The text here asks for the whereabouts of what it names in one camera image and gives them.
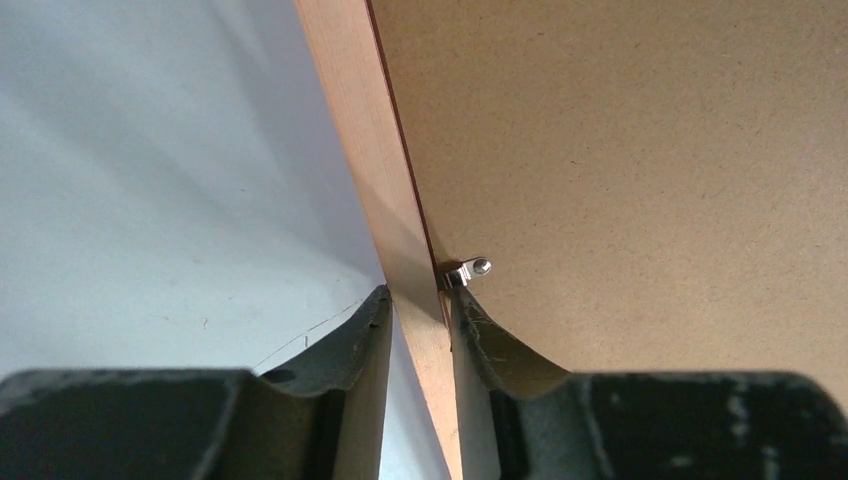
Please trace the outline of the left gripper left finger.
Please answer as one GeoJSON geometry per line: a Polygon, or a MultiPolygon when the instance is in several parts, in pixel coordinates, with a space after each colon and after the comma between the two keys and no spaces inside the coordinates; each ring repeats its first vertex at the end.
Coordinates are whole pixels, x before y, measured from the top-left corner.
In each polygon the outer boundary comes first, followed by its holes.
{"type": "Polygon", "coordinates": [[[282,365],[48,369],[1,384],[5,479],[374,479],[392,301],[375,288],[282,365]]]}

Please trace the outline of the pink wooden photo frame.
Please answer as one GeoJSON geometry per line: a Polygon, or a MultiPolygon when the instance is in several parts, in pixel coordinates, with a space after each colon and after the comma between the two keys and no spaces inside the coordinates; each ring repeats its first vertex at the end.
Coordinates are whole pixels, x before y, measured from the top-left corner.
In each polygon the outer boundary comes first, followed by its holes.
{"type": "Polygon", "coordinates": [[[463,476],[451,340],[370,4],[296,4],[435,435],[463,476]]]}

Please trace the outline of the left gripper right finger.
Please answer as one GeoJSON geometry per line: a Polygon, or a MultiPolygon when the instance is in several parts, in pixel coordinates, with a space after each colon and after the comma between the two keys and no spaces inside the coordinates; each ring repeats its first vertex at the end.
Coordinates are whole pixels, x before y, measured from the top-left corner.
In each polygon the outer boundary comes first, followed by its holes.
{"type": "Polygon", "coordinates": [[[843,479],[847,421],[792,372],[573,373],[449,293],[468,479],[843,479]]]}

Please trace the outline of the brown cardboard backing board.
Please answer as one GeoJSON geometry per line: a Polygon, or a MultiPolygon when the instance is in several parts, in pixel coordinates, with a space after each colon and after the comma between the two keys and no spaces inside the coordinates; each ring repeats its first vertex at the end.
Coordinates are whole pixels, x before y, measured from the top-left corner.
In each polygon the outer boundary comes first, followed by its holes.
{"type": "Polygon", "coordinates": [[[572,371],[847,399],[843,1],[376,1],[438,262],[572,371]]]}

